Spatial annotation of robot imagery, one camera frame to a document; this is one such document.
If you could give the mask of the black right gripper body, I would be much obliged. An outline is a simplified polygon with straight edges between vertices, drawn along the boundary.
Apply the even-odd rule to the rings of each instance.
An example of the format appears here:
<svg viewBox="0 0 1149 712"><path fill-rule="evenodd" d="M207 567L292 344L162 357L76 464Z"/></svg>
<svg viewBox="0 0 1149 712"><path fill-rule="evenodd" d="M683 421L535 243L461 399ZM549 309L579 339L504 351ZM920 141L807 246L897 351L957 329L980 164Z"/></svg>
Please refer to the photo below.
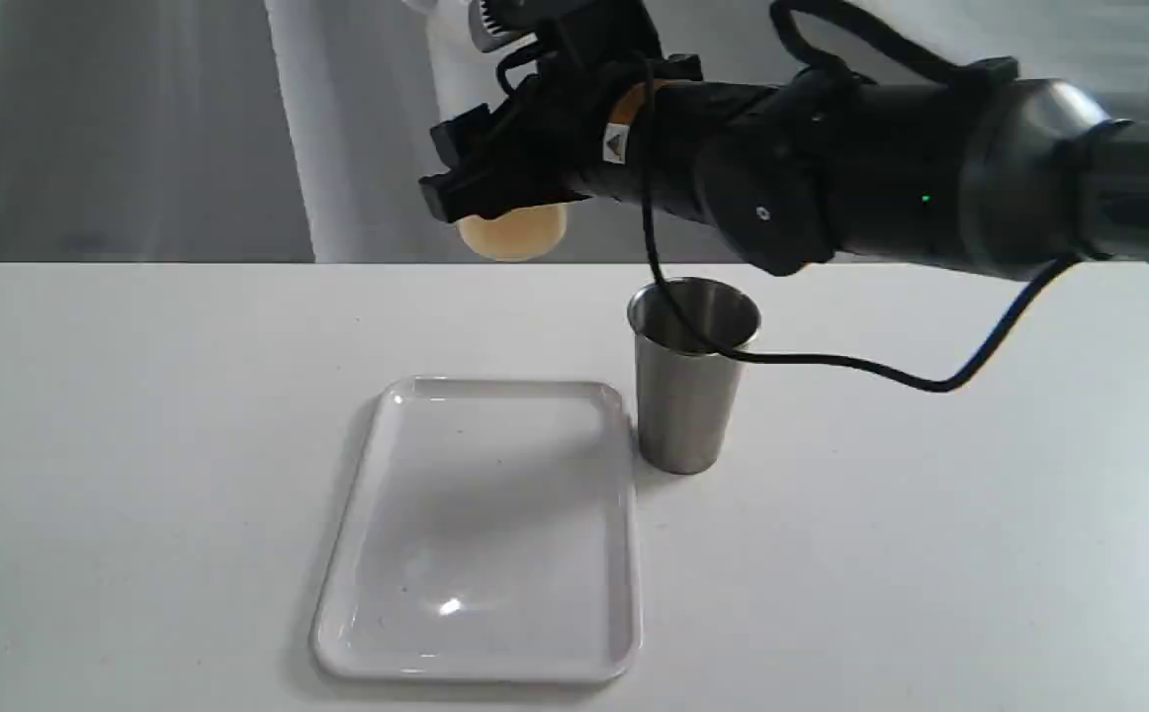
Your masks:
<svg viewBox="0 0 1149 712"><path fill-rule="evenodd" d="M444 172L421 177L430 215L444 223L485 220L538 206L591 198L638 206L639 158L650 158L651 207L680 220L701 222L679 140L657 119L648 147L637 137L646 115L643 82L656 82L656 101L681 95L701 80L695 54L641 60L629 54L578 69L543 59L498 108L475 107L431 130Z"/></svg>

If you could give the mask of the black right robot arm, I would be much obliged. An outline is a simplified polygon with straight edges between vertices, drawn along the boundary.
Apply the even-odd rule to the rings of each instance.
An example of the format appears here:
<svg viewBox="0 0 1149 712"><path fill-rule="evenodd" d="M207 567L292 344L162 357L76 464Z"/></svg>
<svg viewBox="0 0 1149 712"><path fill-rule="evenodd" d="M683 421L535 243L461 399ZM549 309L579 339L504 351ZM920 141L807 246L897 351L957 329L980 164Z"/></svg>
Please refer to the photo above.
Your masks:
<svg viewBox="0 0 1149 712"><path fill-rule="evenodd" d="M650 203L776 276L840 253L1019 281L1064 257L1149 262L1149 122L998 63L935 85L724 84L695 55L548 67L431 138L445 171L421 193L444 223Z"/></svg>

